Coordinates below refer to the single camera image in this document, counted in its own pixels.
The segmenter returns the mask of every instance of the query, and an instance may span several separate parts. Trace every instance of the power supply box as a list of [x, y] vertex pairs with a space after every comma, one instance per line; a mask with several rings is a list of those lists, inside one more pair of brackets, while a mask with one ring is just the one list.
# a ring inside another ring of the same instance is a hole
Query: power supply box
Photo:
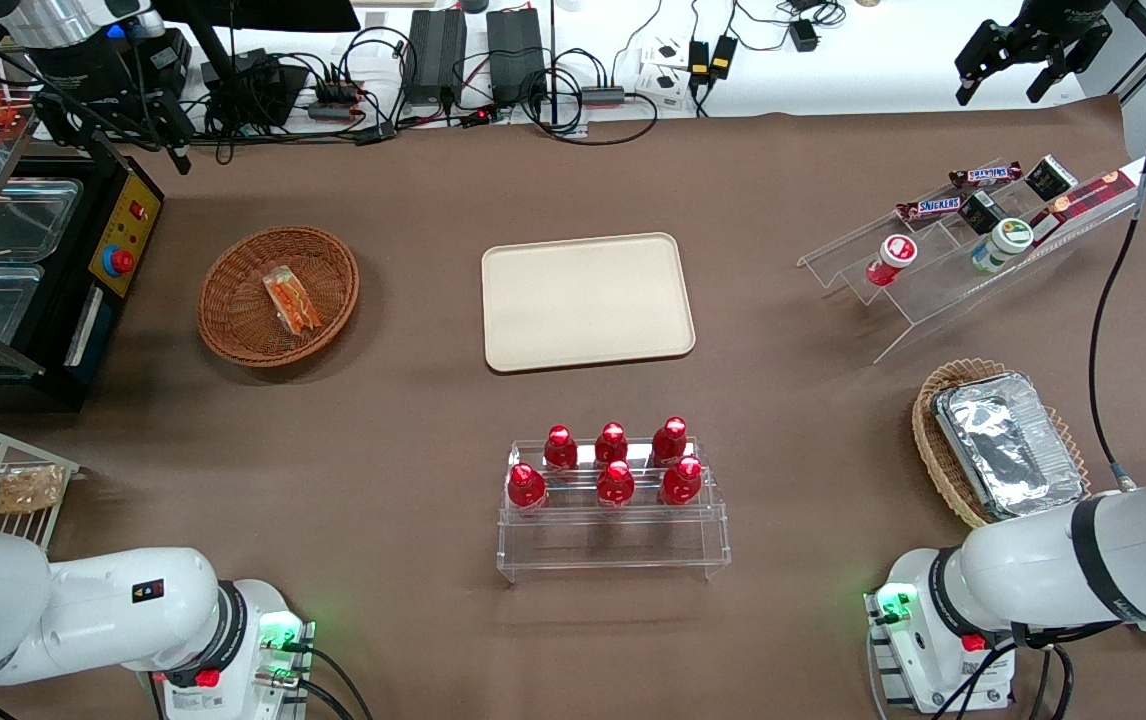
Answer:
[[528, 100], [533, 83], [542, 75], [542, 31], [537, 10], [495, 10], [489, 21], [489, 72], [497, 105]]
[[468, 17], [462, 10], [413, 10], [413, 53], [405, 56], [405, 87], [415, 105], [462, 101]]

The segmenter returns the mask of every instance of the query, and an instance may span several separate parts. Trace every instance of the white table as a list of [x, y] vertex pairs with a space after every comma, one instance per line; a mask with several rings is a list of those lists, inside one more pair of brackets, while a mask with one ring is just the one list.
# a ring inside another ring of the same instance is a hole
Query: white table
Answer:
[[[518, 5], [518, 0], [492, 0], [490, 9]], [[452, 6], [452, 0], [440, 0], [440, 6]], [[542, 40], [550, 44], [550, 0], [536, 0], [541, 15]], [[741, 0], [743, 8], [758, 18], [783, 19], [774, 9], [775, 0]], [[953, 58], [983, 19], [1007, 23], [1017, 16], [1021, 0], [884, 0], [876, 8], [864, 8], [843, 0], [848, 18], [839, 28], [819, 28], [819, 46], [814, 53], [796, 53], [787, 40], [779, 50], [752, 53], [739, 47], [727, 81], [719, 83], [706, 101], [707, 114], [719, 117], [746, 117], [761, 114], [926, 114], [926, 111], [961, 110], [953, 99], [960, 81]], [[656, 8], [656, 0], [582, 0], [578, 11], [556, 9], [556, 50], [583, 47], [613, 64], [613, 56], [622, 49], [627, 36], [639, 26]], [[730, 0], [697, 0], [700, 15], [698, 40], [714, 44], [724, 31], [732, 5]], [[363, 28], [384, 24], [407, 31], [413, 10], [358, 9]], [[468, 55], [487, 50], [486, 19], [482, 14], [468, 15]], [[622, 60], [619, 60], [617, 81], [631, 91], [639, 70], [642, 38], [673, 37], [686, 40], [692, 32], [693, 15], [688, 0], [664, 0], [664, 8], [654, 22], [637, 36]], [[751, 22], [737, 14], [733, 29], [743, 40], [760, 47], [775, 46], [782, 40], [784, 28]], [[218, 34], [226, 41], [225, 28]], [[395, 41], [393, 33], [380, 37]], [[350, 33], [280, 33], [266, 31], [236, 31], [235, 49], [250, 50], [265, 47], [272, 53], [308, 50], [327, 61], [339, 61]], [[186, 99], [203, 95], [198, 66], [204, 60], [198, 47], [193, 56], [197, 72], [186, 88]], [[464, 75], [473, 69], [477, 60], [465, 63]], [[382, 108], [390, 111], [399, 87], [398, 61], [390, 49], [367, 45], [350, 56], [350, 66], [358, 81], [380, 96]], [[567, 56], [562, 66], [576, 73], [584, 85], [592, 85], [590, 61]], [[986, 79], [967, 110], [1007, 110], [1047, 108], [1084, 97], [1075, 77], [1054, 86], [1038, 103], [1026, 100], [1026, 87], [1039, 72], [1041, 65], [1020, 65]], [[487, 91], [487, 65], [472, 85]], [[305, 94], [299, 105], [307, 104]], [[463, 94], [463, 105], [482, 105], [489, 97], [471, 89]], [[201, 117], [195, 109], [193, 117]], [[647, 117], [650, 110], [641, 105], [619, 109], [591, 109], [586, 117], [591, 120]], [[685, 111], [664, 110], [664, 117], [692, 117]], [[515, 122], [527, 122], [515, 114]], [[288, 126], [295, 131], [336, 130], [329, 123], [305, 118], [304, 110], [295, 110]]]

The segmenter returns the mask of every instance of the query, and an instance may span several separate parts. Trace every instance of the small jar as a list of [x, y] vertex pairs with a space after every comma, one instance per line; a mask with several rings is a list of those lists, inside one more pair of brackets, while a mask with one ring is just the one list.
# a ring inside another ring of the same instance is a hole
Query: small jar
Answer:
[[1004, 263], [1021, 255], [1034, 238], [1035, 232], [1025, 220], [1004, 218], [990, 230], [990, 236], [972, 251], [972, 261], [983, 273], [998, 273]]
[[879, 258], [871, 260], [866, 266], [866, 279], [871, 284], [885, 287], [908, 265], [915, 263], [915, 257], [919, 253], [920, 250], [915, 245], [915, 241], [905, 234], [890, 234], [880, 243]]

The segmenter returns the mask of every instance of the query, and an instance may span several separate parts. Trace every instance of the acrylic display shelf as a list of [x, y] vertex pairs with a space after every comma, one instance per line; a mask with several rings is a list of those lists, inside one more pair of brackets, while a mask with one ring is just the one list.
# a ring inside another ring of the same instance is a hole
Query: acrylic display shelf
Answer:
[[[986, 163], [983, 167], [1007, 164], [1007, 161], [995, 159]], [[1089, 178], [1089, 182], [1099, 177]], [[1047, 206], [1047, 202], [1041, 199], [1026, 181], [1006, 183], [1002, 187], [986, 187], [981, 190], [986, 190], [986, 195], [992, 197], [1006, 217], [1021, 218], [1027, 222]], [[943, 186], [917, 197], [916, 201], [936, 199], [952, 193], [967, 196], [971, 191], [957, 191], [952, 186]], [[796, 266], [807, 266], [825, 288], [843, 283], [864, 305], [869, 306], [881, 299], [892, 304], [906, 329], [876, 357], [876, 363], [879, 363], [893, 350], [910, 346], [913, 342], [921, 341], [929, 334], [951, 324], [970, 313], [980, 302], [1008, 290], [1022, 279], [1054, 268], [1075, 249], [1074, 240], [1098, 225], [1125, 213], [1135, 204], [1136, 193], [1130, 193], [1127, 199], [1102, 204], [1084, 217], [1085, 224], [1073, 229], [1054, 232], [1039, 246], [1008, 260], [1000, 272], [994, 274], [980, 272], [972, 265], [970, 256], [983, 238], [979, 237], [970, 224], [957, 213], [937, 219], [936, 222], [917, 224], [903, 222], [897, 213], [888, 213], [865, 227], [846, 234], [830, 245], [821, 246], [803, 256]], [[876, 287], [866, 280], [866, 266], [874, 260], [880, 242], [894, 233], [906, 234], [915, 240], [919, 246], [919, 255], [910, 268], [898, 274], [896, 281], [885, 287]]]
[[626, 507], [599, 507], [592, 465], [592, 439], [579, 439], [578, 469], [550, 470], [542, 459], [544, 441], [518, 441], [510, 448], [507, 469], [528, 462], [545, 478], [549, 504], [519, 509], [507, 498], [507, 475], [497, 511], [497, 570], [510, 582], [529, 571], [596, 568], [700, 568], [714, 576], [732, 558], [728, 514], [696, 438], [689, 454], [702, 462], [702, 488], [683, 506], [657, 504], [665, 470], [650, 468], [649, 438], [629, 443], [627, 464], [636, 492]]

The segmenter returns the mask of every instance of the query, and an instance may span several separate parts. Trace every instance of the wicker basket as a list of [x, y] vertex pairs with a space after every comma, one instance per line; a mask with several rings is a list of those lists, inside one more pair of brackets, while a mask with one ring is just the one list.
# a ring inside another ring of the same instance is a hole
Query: wicker basket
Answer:
[[[965, 475], [960, 465], [960, 460], [956, 456], [951, 443], [947, 441], [947, 436], [942, 432], [942, 426], [934, 418], [933, 396], [940, 389], [960, 386], [974, 381], [983, 381], [1006, 373], [1002, 363], [994, 363], [990, 360], [956, 360], [952, 363], [940, 366], [920, 388], [920, 394], [915, 399], [915, 409], [911, 410], [911, 428], [915, 432], [915, 445], [920, 448], [920, 457], [925, 468], [929, 469], [929, 477], [937, 487], [937, 493], [951, 506], [956, 515], [973, 529], [983, 527], [984, 524], [994, 523], [990, 514], [986, 511], [981, 501], [978, 500], [976, 492], [970, 483], [970, 477]], [[1052, 407], [1044, 407], [1049, 418], [1053, 420], [1053, 426], [1066, 443], [1066, 448], [1072, 453], [1076, 468], [1080, 469], [1080, 477], [1084, 478], [1085, 487], [1089, 484], [1089, 475], [1084, 469], [1084, 459], [1080, 456], [1080, 448], [1072, 439], [1072, 432], [1067, 429], [1062, 418], [1058, 417], [1057, 410]]]
[[[288, 265], [298, 275], [323, 324], [295, 336], [275, 313], [262, 275]], [[213, 263], [199, 291], [197, 320], [204, 345], [250, 368], [289, 365], [329, 345], [359, 300], [355, 256], [317, 228], [270, 228], [244, 237]]]

